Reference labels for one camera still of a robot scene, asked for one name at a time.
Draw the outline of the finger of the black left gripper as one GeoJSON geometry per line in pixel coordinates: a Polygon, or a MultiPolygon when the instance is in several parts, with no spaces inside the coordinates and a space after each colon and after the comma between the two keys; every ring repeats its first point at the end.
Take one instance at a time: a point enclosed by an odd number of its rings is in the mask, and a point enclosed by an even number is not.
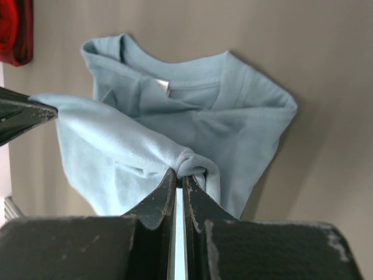
{"type": "Polygon", "coordinates": [[[0,143],[15,138],[58,117],[58,110],[25,94],[1,87],[0,143]]]}

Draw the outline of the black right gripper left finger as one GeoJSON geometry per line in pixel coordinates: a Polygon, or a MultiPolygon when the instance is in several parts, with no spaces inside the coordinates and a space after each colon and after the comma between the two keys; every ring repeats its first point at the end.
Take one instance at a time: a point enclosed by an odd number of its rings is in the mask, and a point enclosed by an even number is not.
{"type": "Polygon", "coordinates": [[[173,279],[177,178],[121,216],[18,218],[1,228],[2,279],[173,279]]]}

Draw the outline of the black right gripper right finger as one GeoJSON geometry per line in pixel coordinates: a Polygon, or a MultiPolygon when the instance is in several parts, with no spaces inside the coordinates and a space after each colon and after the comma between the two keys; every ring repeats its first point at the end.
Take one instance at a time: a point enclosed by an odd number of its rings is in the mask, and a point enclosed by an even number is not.
{"type": "Polygon", "coordinates": [[[361,279],[341,232],[323,222],[241,221],[185,177],[188,279],[361,279]]]}

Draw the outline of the light blue t shirt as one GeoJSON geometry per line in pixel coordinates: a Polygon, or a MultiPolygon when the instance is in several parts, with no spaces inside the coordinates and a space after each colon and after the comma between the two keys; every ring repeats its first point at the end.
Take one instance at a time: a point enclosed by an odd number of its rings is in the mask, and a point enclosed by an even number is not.
{"type": "Polygon", "coordinates": [[[126,34],[82,47],[93,97],[44,93],[62,165],[98,215],[121,215],[172,169],[239,218],[297,112],[286,90],[230,52],[166,63],[126,34]]]}

